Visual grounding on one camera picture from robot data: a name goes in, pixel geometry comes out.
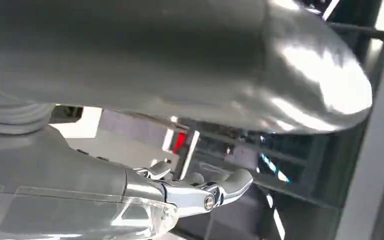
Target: chrome bolt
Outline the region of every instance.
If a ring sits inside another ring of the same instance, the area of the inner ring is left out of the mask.
[[[204,208],[207,211],[210,211],[214,207],[214,197],[212,195],[208,195],[204,200]]]

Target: metal frame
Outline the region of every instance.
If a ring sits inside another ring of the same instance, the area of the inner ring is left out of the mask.
[[[316,204],[324,208],[337,207],[333,203],[325,202],[312,196],[312,192],[316,185],[316,179],[319,174],[320,167],[323,161],[323,153],[328,143],[326,136],[320,136],[317,139],[315,139],[313,142],[313,144],[315,145],[314,151],[310,152],[310,155],[308,156],[307,159],[302,159],[289,154],[284,154],[281,152],[274,151],[267,147],[245,143],[245,142],[238,141],[236,139],[232,139],[226,136],[222,136],[222,135],[218,135],[218,134],[214,134],[206,131],[199,131],[199,133],[200,133],[200,136],[203,136],[203,137],[211,138],[217,141],[229,143],[236,146],[245,146],[247,148],[256,150],[258,152],[264,152],[264,154],[268,155],[269,157],[272,157],[272,158],[274,157],[281,162],[287,162],[287,163],[304,167],[302,180],[300,180],[299,182],[286,183],[279,180],[276,176],[273,176],[273,175],[251,172],[252,176],[254,177],[253,184],[276,191],[276,192],[287,194],[289,196],[292,196],[298,199],[308,201],[310,203]],[[194,151],[191,148],[185,152],[185,154],[187,154],[188,156],[188,159],[190,159],[192,156],[191,150]],[[235,169],[238,168],[236,165],[232,163],[222,161],[222,159],[220,159],[219,156],[214,156],[210,152],[202,152],[200,150],[198,152],[194,152],[193,154],[194,154],[194,158],[199,159],[200,162],[205,162],[207,164],[223,169],[225,171],[233,172]],[[187,170],[186,164],[183,165],[184,163],[186,163],[186,161],[179,162],[179,165],[175,171],[175,176],[178,175],[177,172],[180,169],[182,172]]]
[[[329,25],[333,30],[335,30],[338,33],[354,32],[354,33],[362,34],[372,39],[379,39],[384,41],[384,31],[377,30],[373,27],[356,26],[352,24],[335,23],[335,22],[327,22],[327,25]]]
[[[360,150],[336,240],[371,240],[384,230],[384,73]]]

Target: gray fairing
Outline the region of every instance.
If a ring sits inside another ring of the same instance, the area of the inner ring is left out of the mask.
[[[0,0],[0,94],[301,134],[372,104],[347,45],[291,0]]]
[[[154,191],[132,191],[130,185]],[[69,148],[52,127],[0,134],[0,240],[135,235],[149,226],[114,226],[112,221],[118,215],[146,220],[145,207],[124,200],[164,202],[163,193],[153,187],[122,164]]]

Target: clear plastic cover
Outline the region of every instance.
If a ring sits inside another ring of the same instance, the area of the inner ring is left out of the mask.
[[[0,240],[150,239],[178,221],[174,205],[139,197],[32,187],[5,192],[0,188]]]

